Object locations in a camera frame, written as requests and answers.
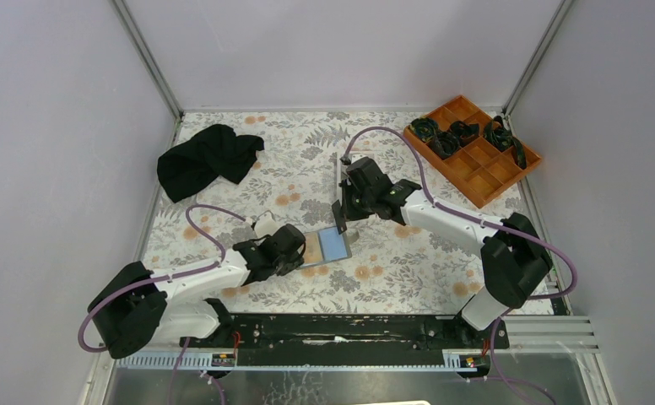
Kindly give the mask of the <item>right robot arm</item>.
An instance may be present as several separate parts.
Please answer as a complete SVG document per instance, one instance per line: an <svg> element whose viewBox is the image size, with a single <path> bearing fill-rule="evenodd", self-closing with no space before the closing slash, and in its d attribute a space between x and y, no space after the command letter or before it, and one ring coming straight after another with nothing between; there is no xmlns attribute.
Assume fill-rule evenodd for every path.
<svg viewBox="0 0 655 405"><path fill-rule="evenodd" d="M479 257L484 285L458 312L453 326L464 347L482 342L498 316L523 307L553 266L531 221L520 213L500 219L430 200L420 184L391 181L367 156L342 158L338 167L341 198L333 214L341 231L348 222L376 215L427 230Z"/></svg>

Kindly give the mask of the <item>grey blue card holder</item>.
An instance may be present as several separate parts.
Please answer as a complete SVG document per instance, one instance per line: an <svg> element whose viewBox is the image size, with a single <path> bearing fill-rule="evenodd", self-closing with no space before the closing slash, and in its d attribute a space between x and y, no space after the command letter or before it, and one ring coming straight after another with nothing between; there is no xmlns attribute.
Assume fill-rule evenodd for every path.
<svg viewBox="0 0 655 405"><path fill-rule="evenodd" d="M336 226L314 230L319 233L322 247L323 261L316 265L304 266L300 268L315 267L327 265L331 262L338 262L353 256L351 245L359 239L359 233L353 230L346 230L342 235L338 234Z"/></svg>

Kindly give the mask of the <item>black credit card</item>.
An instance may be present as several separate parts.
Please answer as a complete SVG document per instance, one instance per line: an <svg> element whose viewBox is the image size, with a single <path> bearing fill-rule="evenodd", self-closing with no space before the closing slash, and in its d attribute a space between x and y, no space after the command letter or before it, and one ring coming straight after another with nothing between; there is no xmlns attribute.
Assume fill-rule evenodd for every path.
<svg viewBox="0 0 655 405"><path fill-rule="evenodd" d="M338 230L338 234L342 235L347 230L347 220L345 217L345 211L342 203L338 200L331 205L335 226Z"/></svg>

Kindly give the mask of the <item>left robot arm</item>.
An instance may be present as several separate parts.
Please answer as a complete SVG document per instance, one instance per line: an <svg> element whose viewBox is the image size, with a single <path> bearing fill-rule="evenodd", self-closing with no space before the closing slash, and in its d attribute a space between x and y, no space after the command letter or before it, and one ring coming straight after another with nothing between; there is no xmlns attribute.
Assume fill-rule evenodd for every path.
<svg viewBox="0 0 655 405"><path fill-rule="evenodd" d="M233 317L213 292L290 273L303 265L305 252L304 234L286 224L189 265L151 271L132 262L89 304L78 342L113 359L149 344L204 340L222 346L232 338Z"/></svg>

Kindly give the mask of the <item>gold credit card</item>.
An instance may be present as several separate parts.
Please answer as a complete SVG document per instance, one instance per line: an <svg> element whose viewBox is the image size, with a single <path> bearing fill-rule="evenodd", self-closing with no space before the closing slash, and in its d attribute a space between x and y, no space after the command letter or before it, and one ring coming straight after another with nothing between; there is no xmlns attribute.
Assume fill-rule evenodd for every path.
<svg viewBox="0 0 655 405"><path fill-rule="evenodd" d="M303 255L304 266L316 265L323 261L322 247L317 231L306 233L306 249Z"/></svg>

